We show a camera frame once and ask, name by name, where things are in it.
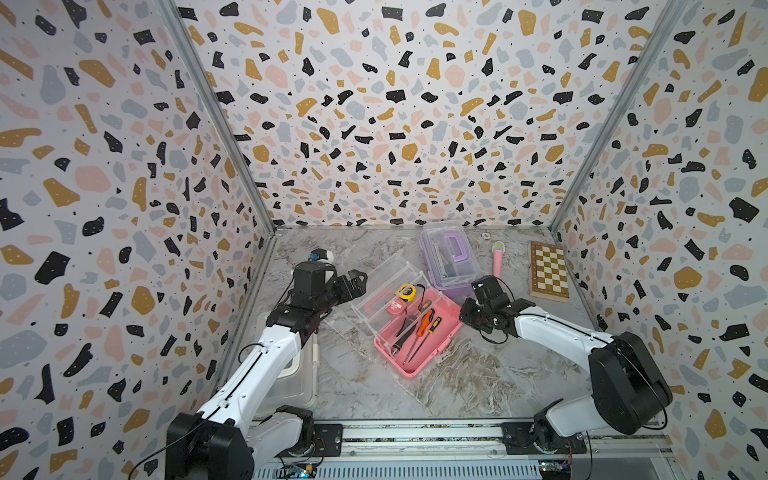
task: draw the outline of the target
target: terrazzo pattern wall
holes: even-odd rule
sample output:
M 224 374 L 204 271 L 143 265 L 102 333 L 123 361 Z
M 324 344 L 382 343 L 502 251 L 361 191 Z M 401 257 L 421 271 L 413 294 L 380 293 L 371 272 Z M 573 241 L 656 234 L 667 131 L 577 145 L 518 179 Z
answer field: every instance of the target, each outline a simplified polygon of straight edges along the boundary
M 559 233 L 607 330 L 647 341 L 691 479 L 768 472 L 768 2 L 688 2 Z
M 275 222 L 549 223 L 664 2 L 180 0 Z
M 151 2 L 0 15 L 0 477 L 126 478 L 209 398 L 262 233 Z

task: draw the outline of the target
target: marble floor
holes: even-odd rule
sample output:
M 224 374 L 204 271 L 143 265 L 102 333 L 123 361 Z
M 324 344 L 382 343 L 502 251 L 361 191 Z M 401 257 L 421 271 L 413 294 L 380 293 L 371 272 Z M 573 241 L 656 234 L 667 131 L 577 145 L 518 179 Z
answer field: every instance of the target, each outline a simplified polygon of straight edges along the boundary
M 418 268 L 426 264 L 418 248 L 420 229 L 311 230 L 278 232 L 267 277 L 251 313 L 245 340 L 256 339 L 270 311 L 290 281 L 291 269 L 317 247 L 331 250 L 339 273 L 370 272 L 400 253 Z M 502 279 L 518 296 L 528 295 L 528 244 L 552 242 L 542 230 L 466 230 L 480 267 L 492 270 L 491 246 L 501 240 L 507 250 Z M 482 234 L 491 234 L 490 240 Z M 545 310 L 593 328 L 587 310 L 571 284 L 567 303 L 535 299 Z M 456 300 L 459 305 L 463 299 Z M 550 402 L 573 399 L 588 391 L 588 378 L 573 362 L 536 343 L 509 338 L 492 345 L 463 326 L 443 353 L 414 379 L 404 379 L 386 362 L 364 329 L 357 328 L 350 309 L 337 307 L 318 334 L 319 369 L 316 419 L 458 419 L 530 417 Z

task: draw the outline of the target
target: purple handle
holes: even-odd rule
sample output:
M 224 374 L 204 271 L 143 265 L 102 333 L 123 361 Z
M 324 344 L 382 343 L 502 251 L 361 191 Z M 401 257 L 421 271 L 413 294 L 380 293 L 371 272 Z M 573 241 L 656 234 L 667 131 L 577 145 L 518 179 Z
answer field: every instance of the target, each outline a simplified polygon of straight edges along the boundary
M 464 247 L 464 242 L 462 242 L 462 238 L 458 235 L 458 233 L 448 232 L 445 234 L 445 238 L 452 238 L 453 240 L 456 240 L 456 243 L 458 244 L 458 251 L 460 254 L 453 256 L 453 261 L 455 263 L 463 262 L 469 258 L 467 249 Z

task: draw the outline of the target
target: cable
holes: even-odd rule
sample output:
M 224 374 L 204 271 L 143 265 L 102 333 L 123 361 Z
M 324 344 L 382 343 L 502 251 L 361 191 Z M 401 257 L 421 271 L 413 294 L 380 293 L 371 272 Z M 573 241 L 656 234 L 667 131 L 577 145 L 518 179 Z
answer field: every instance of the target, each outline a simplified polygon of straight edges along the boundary
M 187 432 L 187 433 L 183 434 L 183 435 L 182 435 L 181 437 L 179 437 L 178 439 L 175 439 L 174 441 L 172 441 L 172 442 L 171 442 L 171 443 L 169 443 L 168 445 L 164 446 L 162 449 L 159 449 L 159 450 L 157 450 L 157 451 L 155 451 L 155 452 L 153 452 L 153 453 L 151 453 L 151 454 L 147 455 L 147 456 L 146 456 L 146 457 L 144 457 L 143 459 L 141 459 L 141 461 L 140 461 L 140 462 L 138 462 L 136 465 L 134 465 L 134 467 L 133 467 L 133 468 L 131 469 L 131 471 L 128 473 L 128 480 L 131 480 L 131 478 L 132 478 L 132 477 L 133 477 L 133 475 L 134 475 L 134 472 L 136 472 L 136 469 L 137 469 L 137 468 L 139 468 L 139 465 L 141 465 L 142 463 L 146 462 L 146 461 L 147 461 L 147 460 L 149 460 L 150 458 L 154 457 L 154 456 L 155 456 L 155 455 L 157 455 L 158 453 L 162 453 L 162 452 L 163 452 L 165 449 L 167 449 L 168 447 L 170 447 L 170 446 L 172 446 L 172 445 L 175 445 L 177 442 L 180 442 L 181 440 L 183 440 L 184 438 L 186 438 L 188 435 L 190 435 L 190 434 L 192 434 L 192 433 L 195 433 L 195 432 L 197 431 L 197 429 L 198 429 L 198 428 L 200 428 L 201 426 L 203 426 L 203 425 L 205 424 L 205 422 L 206 422 L 206 421 L 207 421 L 207 420 L 208 420 L 210 417 L 212 417 L 212 416 L 216 415 L 216 412 L 218 412 L 220 409 L 221 409 L 221 407 L 216 407 L 216 409 L 213 411 L 213 413 L 211 413 L 209 416 L 207 416 L 206 418 L 204 418 L 202 422 L 198 423 L 198 424 L 197 424 L 197 426 L 195 426 L 195 427 L 194 427 L 193 429 L 191 429 L 189 432 Z

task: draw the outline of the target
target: wooden chessboard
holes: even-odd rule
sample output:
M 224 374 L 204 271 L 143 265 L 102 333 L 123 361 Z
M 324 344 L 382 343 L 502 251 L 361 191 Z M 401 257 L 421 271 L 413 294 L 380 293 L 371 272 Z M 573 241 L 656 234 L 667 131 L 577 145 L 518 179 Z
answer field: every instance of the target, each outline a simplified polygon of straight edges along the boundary
M 531 242 L 531 295 L 558 302 L 570 298 L 565 255 L 557 245 Z

